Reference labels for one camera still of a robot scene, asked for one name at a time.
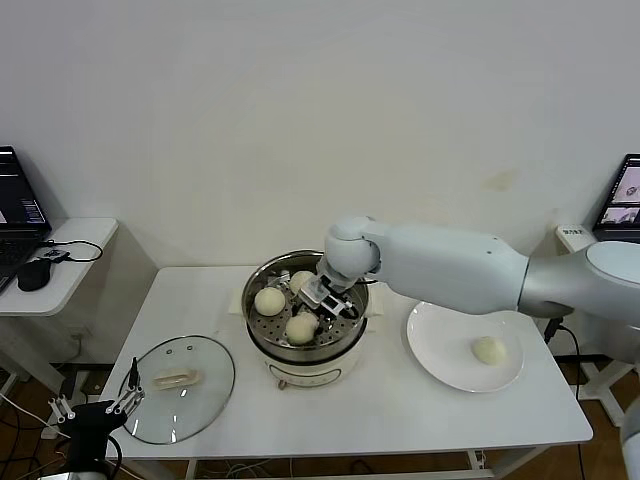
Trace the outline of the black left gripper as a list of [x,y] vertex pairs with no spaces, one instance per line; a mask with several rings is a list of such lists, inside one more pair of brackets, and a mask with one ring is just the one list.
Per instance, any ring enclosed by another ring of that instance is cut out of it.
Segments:
[[48,405],[57,424],[66,422],[70,437],[66,468],[68,471],[108,471],[105,461],[108,438],[126,423],[145,396],[137,358],[124,379],[118,397],[72,408],[66,396],[52,397]]

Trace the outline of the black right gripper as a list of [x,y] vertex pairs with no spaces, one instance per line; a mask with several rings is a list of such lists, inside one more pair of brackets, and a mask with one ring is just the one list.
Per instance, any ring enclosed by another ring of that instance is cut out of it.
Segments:
[[[272,277],[272,286],[276,288],[290,288],[291,273],[289,270],[281,270]],[[314,312],[316,318],[315,334],[328,334],[333,330],[334,318],[344,318],[357,321],[361,312],[349,299],[342,299],[328,295],[321,301],[321,312]]]

